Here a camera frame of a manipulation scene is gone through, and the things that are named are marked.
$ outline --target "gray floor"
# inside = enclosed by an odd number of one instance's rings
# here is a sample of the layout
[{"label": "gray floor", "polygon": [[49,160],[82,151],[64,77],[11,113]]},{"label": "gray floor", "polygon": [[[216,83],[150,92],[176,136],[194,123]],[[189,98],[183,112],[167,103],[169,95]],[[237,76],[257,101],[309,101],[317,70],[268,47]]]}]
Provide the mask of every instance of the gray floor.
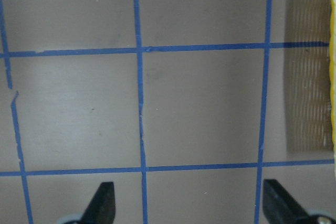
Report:
[{"label": "gray floor", "polygon": [[[336,218],[333,152],[287,149],[283,46],[270,49],[259,149],[267,0],[139,0],[143,69],[133,0],[2,3],[1,223],[28,223],[27,210],[30,224],[83,212],[110,180],[116,224],[253,223],[258,165],[304,207]],[[301,42],[286,39],[287,11],[272,0],[270,42]],[[213,44],[235,50],[202,47]],[[165,47],[188,45],[200,46]]]}]

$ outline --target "grid square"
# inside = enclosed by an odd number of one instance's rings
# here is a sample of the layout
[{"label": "grid square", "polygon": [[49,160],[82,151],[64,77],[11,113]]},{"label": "grid square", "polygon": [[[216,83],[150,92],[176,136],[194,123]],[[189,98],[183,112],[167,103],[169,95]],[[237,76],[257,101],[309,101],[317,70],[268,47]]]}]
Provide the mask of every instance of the grid square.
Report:
[{"label": "grid square", "polygon": [[147,181],[149,223],[250,223],[253,219],[254,168],[150,172]]},{"label": "grid square", "polygon": [[133,0],[3,0],[10,51],[134,47]]},{"label": "grid square", "polygon": [[139,167],[135,54],[15,58],[27,170]]},{"label": "grid square", "polygon": [[82,214],[101,182],[114,182],[115,224],[142,222],[141,173],[28,177],[34,223]]},{"label": "grid square", "polygon": [[14,92],[7,87],[4,60],[0,59],[0,171],[18,171],[15,133],[12,111],[10,110]]},{"label": "grid square", "polygon": [[148,166],[255,162],[262,50],[144,55]]},{"label": "grid square", "polygon": [[271,42],[329,42],[330,0],[272,0]]},{"label": "grid square", "polygon": [[[327,56],[326,48],[288,48],[288,49],[272,49],[269,59],[269,76],[268,76],[268,91],[267,91],[267,110],[266,110],[266,125],[265,125],[265,147],[264,147],[264,162],[276,162],[276,161],[298,161],[298,160],[313,160],[313,159],[332,159],[333,151],[316,146],[315,150],[308,149],[308,145],[311,141],[308,138],[305,139],[305,143],[301,144],[301,148],[296,150],[290,150],[289,145],[292,143],[292,138],[288,137],[288,129],[291,127],[291,124],[286,123],[286,109],[285,106],[285,85],[288,85],[288,81],[297,83],[298,89],[303,88],[305,85],[304,79],[311,80],[308,74],[304,77],[298,77],[296,79],[288,79],[284,74],[285,67],[285,54],[293,55],[297,53],[297,58],[299,54],[307,55],[307,60],[310,60],[311,55],[322,55],[320,66],[320,71],[326,74],[328,73],[328,64],[324,61],[324,55]],[[313,90],[313,85],[310,84],[308,87],[311,92],[316,92]],[[296,107],[302,105],[307,99],[302,99],[300,104],[297,104]]]},{"label": "grid square", "polygon": [[266,0],[140,0],[143,44],[264,42]]},{"label": "grid square", "polygon": [[[294,199],[312,214],[336,218],[334,165],[266,167],[263,177],[277,179]],[[260,208],[260,224],[268,224]]]},{"label": "grid square", "polygon": [[0,222],[28,224],[20,177],[0,178]]}]

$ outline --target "screw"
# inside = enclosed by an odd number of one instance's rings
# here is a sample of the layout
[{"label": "screw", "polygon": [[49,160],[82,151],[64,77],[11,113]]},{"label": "screw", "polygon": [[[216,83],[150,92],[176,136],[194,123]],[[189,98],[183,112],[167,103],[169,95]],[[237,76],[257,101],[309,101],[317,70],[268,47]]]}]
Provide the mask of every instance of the screw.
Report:
[{"label": "screw", "polygon": [[319,218],[317,218],[317,223],[318,224],[331,224],[331,220],[328,219],[327,217],[320,216]]}]

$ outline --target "black object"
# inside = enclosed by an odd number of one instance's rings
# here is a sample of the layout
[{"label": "black object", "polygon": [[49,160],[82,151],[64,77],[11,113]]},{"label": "black object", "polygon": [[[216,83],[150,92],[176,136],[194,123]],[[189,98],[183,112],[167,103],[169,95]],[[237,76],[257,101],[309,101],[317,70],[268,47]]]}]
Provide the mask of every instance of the black object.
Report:
[{"label": "black object", "polygon": [[113,182],[103,182],[80,220],[65,224],[112,224],[116,216]]},{"label": "black object", "polygon": [[264,179],[263,212],[270,224],[336,224],[324,215],[309,215],[276,179]]}]

